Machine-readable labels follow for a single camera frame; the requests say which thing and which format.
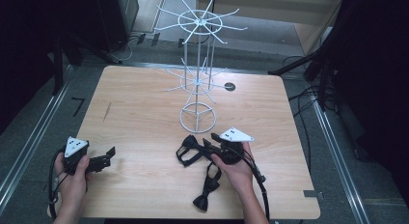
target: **hand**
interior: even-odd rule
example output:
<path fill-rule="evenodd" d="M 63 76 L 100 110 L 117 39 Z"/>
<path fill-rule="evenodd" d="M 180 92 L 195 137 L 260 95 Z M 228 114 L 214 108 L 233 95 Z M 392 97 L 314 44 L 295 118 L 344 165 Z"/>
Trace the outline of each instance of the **hand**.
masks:
<path fill-rule="evenodd" d="M 78 222 L 85 206 L 85 193 L 87 190 L 85 170 L 89 163 L 90 158 L 87 155 L 84 155 L 78 162 L 73 176 L 67 175 L 66 173 L 60 173 L 64 171 L 64 154 L 58 154 L 54 167 L 55 171 L 60 174 L 58 180 L 61 183 L 59 188 L 62 197 L 62 205 L 54 223 Z"/>
<path fill-rule="evenodd" d="M 247 156 L 247 158 L 253 157 L 249 143 L 243 142 L 242 144 L 244 151 L 249 154 L 247 155 L 245 153 L 245 156 Z M 235 164 L 229 165 L 225 164 L 217 154 L 212 154 L 211 158 L 214 163 L 227 174 L 229 181 L 238 194 L 253 191 L 253 173 L 246 162 L 240 160 Z"/>

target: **gray carpet floor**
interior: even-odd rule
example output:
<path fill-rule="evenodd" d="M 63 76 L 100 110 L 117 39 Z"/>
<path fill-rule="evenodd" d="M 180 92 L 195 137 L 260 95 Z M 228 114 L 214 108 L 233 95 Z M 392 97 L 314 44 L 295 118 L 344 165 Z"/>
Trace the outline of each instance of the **gray carpet floor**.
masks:
<path fill-rule="evenodd" d="M 141 66 L 141 63 L 181 65 L 179 59 L 183 51 L 182 48 L 177 47 L 175 42 L 159 42 L 156 46 L 151 46 L 150 40 L 145 40 L 141 44 L 133 42 L 130 48 L 133 54 L 128 60 L 123 61 L 126 66 Z M 232 49 L 216 49 L 216 51 L 218 55 L 215 59 L 215 67 L 251 70 L 253 73 L 266 73 L 268 70 L 280 68 L 283 63 L 289 64 L 297 59 L 278 54 Z M 125 46 L 113 54 L 126 58 L 129 51 Z M 1 213 L 0 223 L 51 223 L 51 219 L 46 214 L 46 185 L 50 159 L 57 149 L 65 145 L 68 136 L 76 136 L 98 79 L 104 67 L 107 66 L 106 63 L 87 51 L 83 51 L 83 55 L 85 60 L 81 67 L 73 67 L 72 79 L 61 105 L 24 170 L 13 196 Z M 283 75 L 289 97 L 299 95 L 308 87 L 307 82 L 301 76 L 303 70 L 304 68 L 300 67 Z M 0 182 L 3 182 L 8 175 L 42 111 L 51 99 L 52 89 L 53 80 L 50 80 L 0 136 L 2 145 Z M 85 99 L 76 116 L 74 114 L 78 108 L 78 100 L 72 98 Z M 302 105 L 307 104 L 310 100 L 310 97 L 300 98 Z M 297 99 L 292 100 L 290 105 L 295 114 L 298 111 Z M 357 160 L 340 118 L 335 112 L 327 111 L 326 113 L 338 138 L 342 154 L 359 188 L 371 223 L 409 223 L 408 209 L 398 194 L 390 174 L 376 162 Z M 310 137 L 311 175 L 314 187 L 323 195 L 318 200 L 321 216 L 317 220 L 305 220 L 304 223 L 354 223 L 356 222 L 354 215 L 313 107 L 304 110 L 302 114 Z M 308 159 L 308 141 L 299 115 L 295 117 L 295 123 L 306 159 Z M 273 220 L 271 223 L 274 221 L 299 223 L 299 220 Z M 83 218 L 81 223 L 104 223 L 104 220 Z M 146 220 L 134 223 L 146 223 Z M 154 220 L 150 223 L 169 222 Z"/>

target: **human arm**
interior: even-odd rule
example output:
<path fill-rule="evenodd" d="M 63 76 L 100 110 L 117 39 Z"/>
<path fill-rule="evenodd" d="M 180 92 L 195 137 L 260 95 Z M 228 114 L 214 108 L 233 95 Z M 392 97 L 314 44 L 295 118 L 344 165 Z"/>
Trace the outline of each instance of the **human arm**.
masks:
<path fill-rule="evenodd" d="M 243 142 L 243 149 L 250 157 L 253 157 L 248 142 Z M 253 188 L 253 173 L 247 163 L 240 160 L 233 165 L 228 165 L 216 154 L 212 154 L 211 158 L 227 174 L 232 187 L 237 193 L 243 208 L 244 222 L 246 224 L 268 224 Z"/>
<path fill-rule="evenodd" d="M 87 190 L 85 170 L 89 163 L 90 158 L 84 155 L 78 162 L 73 176 L 60 173 L 64 171 L 64 154 L 58 154 L 55 160 L 55 171 L 60 173 L 58 180 L 61 183 L 59 189 L 62 205 L 58 211 L 57 218 L 54 220 L 55 224 L 78 223 L 85 205 L 85 193 Z"/>

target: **black bow tie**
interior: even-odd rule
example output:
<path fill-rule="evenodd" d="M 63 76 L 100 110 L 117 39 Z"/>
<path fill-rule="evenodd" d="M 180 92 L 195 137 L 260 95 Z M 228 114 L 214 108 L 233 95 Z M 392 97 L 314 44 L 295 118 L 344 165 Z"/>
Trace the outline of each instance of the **black bow tie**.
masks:
<path fill-rule="evenodd" d="M 218 167 L 217 169 L 217 173 L 214 176 L 214 178 L 211 178 L 208 175 L 208 171 L 210 170 L 211 165 L 214 165 L 213 162 L 211 162 L 208 166 L 207 166 L 207 176 L 205 177 L 204 180 L 204 191 L 202 192 L 202 195 L 200 195 L 199 197 L 197 197 L 194 201 L 193 204 L 199 208 L 200 210 L 203 211 L 207 211 L 207 205 L 208 205 L 208 201 L 207 201 L 207 196 L 210 192 L 216 190 L 216 188 L 219 187 L 219 179 L 222 176 L 222 171 L 220 170 L 220 168 Z"/>

